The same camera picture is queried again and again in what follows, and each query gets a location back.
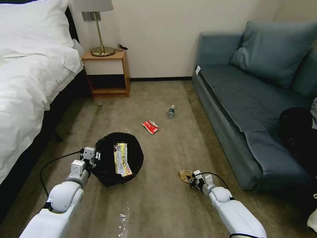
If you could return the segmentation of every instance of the floor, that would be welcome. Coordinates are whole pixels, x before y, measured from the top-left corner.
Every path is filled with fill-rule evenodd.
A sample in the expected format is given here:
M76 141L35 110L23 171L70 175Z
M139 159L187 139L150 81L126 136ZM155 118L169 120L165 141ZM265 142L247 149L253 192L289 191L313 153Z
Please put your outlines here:
M166 113L172 104L176 114L170 120ZM156 134L142 127L146 120L159 126ZM64 141L49 142L0 226L2 238L18 237L45 203L38 174L47 161L94 146L111 132L136 136L144 153L143 167L130 182L110 188L91 176L68 237L229 237L208 198L182 182L179 169L212 171L223 177L270 238L316 237L295 206L240 189L191 81L134 82L130 98L78 100L58 131ZM76 158L47 168L44 178L49 190L64 181Z

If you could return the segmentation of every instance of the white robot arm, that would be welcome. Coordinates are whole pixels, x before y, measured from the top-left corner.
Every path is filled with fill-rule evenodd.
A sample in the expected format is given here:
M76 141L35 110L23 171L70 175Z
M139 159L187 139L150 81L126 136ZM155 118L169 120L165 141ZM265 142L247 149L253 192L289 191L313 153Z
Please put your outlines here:
M86 147L81 160L74 160L66 181L56 185L49 194L41 211L35 215L22 232L20 238L64 238L69 221L84 194L90 169L100 159L95 149ZM197 170L189 179L193 187L206 194L217 209L230 237L266 238L261 223L239 201L236 201L228 189L213 184L211 175L202 177Z
M267 238L258 219L241 202L235 200L228 189L217 187L213 183L212 175L203 178L200 170L196 170L193 177L189 182L209 197L227 227L230 237Z
M94 166L95 149L86 147L81 159L72 162L66 181L52 189L44 207L28 223L20 238L65 237L68 223L84 195L88 171Z

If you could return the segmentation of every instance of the black bag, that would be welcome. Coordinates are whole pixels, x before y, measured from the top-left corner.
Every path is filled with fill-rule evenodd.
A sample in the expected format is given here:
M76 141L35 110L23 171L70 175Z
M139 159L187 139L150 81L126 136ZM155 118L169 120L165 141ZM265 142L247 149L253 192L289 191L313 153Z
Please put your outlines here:
M280 134L285 147L311 174L316 174L317 130L312 129L313 116L309 109L292 107L279 117Z
M127 144L127 161L132 175L122 177L116 173L114 144ZM118 183L125 183L133 179L140 171L143 164L143 152L135 136L127 133L114 132L100 139L96 145L96 151L100 152L100 161L92 169L92 173L99 178L106 187Z

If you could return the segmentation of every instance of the brass lamp base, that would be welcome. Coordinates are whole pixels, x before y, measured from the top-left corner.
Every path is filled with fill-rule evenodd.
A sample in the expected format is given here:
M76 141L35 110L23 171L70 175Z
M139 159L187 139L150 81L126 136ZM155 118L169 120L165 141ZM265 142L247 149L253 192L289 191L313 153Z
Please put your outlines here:
M100 47L92 48L90 52L93 56L98 56L98 57L109 56L115 53L115 50L112 47L104 46L103 48L104 48L103 52L101 51Z

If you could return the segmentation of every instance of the plastic water bottle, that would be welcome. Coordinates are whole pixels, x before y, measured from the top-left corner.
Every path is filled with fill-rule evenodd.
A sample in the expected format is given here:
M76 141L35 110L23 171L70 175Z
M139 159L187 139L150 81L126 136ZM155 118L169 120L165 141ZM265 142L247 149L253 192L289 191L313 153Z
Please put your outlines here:
M175 112L175 106L172 105L172 106L171 106L171 109L169 109L169 110L168 110L168 113L167 113L167 116L168 116L169 119L174 118L174 112Z

